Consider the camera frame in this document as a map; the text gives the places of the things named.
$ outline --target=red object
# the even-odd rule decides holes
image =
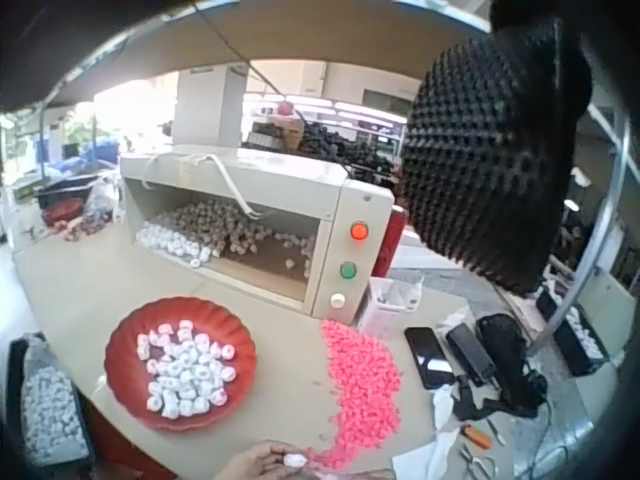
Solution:
[[[276,109],[276,113],[284,117],[290,117],[293,115],[293,104],[290,102],[280,102]]]
[[[364,222],[355,222],[351,225],[351,238],[354,240],[364,240],[369,236],[369,227]]]
[[[48,227],[53,227],[57,222],[68,222],[82,215],[84,202],[80,198],[67,198],[54,203],[42,213],[42,219]]]
[[[389,223],[387,224],[387,230],[382,237],[382,244],[380,245],[380,252],[376,263],[373,265],[372,277],[386,277],[389,269],[391,268],[391,261],[398,249],[400,239],[402,238],[402,232],[407,225],[407,214],[404,209],[398,205],[394,205],[391,210],[391,217],[389,217]]]
[[[139,450],[122,436],[84,397],[81,397],[84,419],[96,455],[102,461],[123,465],[140,472],[139,480],[175,480],[176,474]]]
[[[147,410],[152,375],[138,358],[137,338],[140,333],[157,331],[163,323],[171,324],[177,331],[178,323],[183,319],[193,322],[194,333],[206,333],[218,343],[235,347],[234,359],[226,363],[236,369],[237,377],[225,386],[229,400],[224,406],[212,406],[205,414],[169,420]],[[154,358],[160,358],[163,354],[161,349],[152,350]],[[238,408],[253,384],[256,365],[255,344],[240,319],[220,305],[195,297],[163,298],[131,312],[111,334],[104,361],[107,382],[127,411],[149,428],[172,431],[211,425]]]
[[[329,450],[309,453],[315,462],[341,470],[365,450],[380,448],[398,430],[394,397],[400,372],[389,349],[375,338],[337,322],[320,325],[338,395],[339,412],[332,419],[338,431]]]

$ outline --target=white box machine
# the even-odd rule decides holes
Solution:
[[[194,272],[315,318],[353,321],[393,207],[389,190],[351,180],[333,163],[200,145],[125,154],[121,172],[132,239],[145,222],[190,203],[214,199],[238,205],[235,185],[261,215],[252,222],[315,237],[310,268],[304,272],[300,249],[269,237],[257,253],[226,249]],[[295,267],[287,268],[287,260]]]

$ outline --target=green button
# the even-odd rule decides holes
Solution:
[[[342,275],[342,278],[351,280],[356,276],[356,272],[356,264],[353,262],[344,262],[342,265],[340,265],[340,275]]]

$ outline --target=black crate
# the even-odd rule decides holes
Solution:
[[[24,357],[27,353],[29,343],[26,339],[20,338],[11,342],[9,346],[9,361],[7,364],[7,385],[6,385],[6,427],[10,438],[16,442],[16,449],[24,452],[24,438],[22,436],[22,384],[24,382]],[[89,454],[84,458],[79,458],[71,462],[47,465],[44,467],[32,466],[42,477],[48,478],[60,470],[72,470],[76,468],[88,467],[95,463],[96,455],[91,444],[89,431],[82,415],[80,398],[78,391],[73,388],[73,397],[76,404],[76,414],[80,422],[84,440],[87,444]]]
[[[545,321],[549,321],[553,313],[556,311],[557,305],[556,302],[553,301],[553,298],[551,298],[551,295],[549,295],[549,292],[545,289],[538,297],[538,300],[536,300],[536,307]],[[604,348],[600,337],[598,337],[591,324],[584,318],[584,314],[580,306],[576,305],[576,308],[578,309],[582,328],[589,331],[589,335],[591,335],[591,337],[596,341],[596,345],[598,345],[598,348],[602,352],[604,358],[601,360],[594,360],[587,356],[580,344],[580,340],[578,340],[576,333],[573,331],[571,325],[569,325],[569,322],[567,322],[566,319],[562,321],[558,330],[553,334],[553,337],[560,349],[560,353],[565,359],[567,367],[569,367],[571,374],[574,377],[581,377],[596,372],[604,363],[607,362],[608,353]]]

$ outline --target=white button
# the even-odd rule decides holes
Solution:
[[[331,295],[331,306],[333,308],[342,308],[346,303],[347,299],[341,293],[334,293]]]

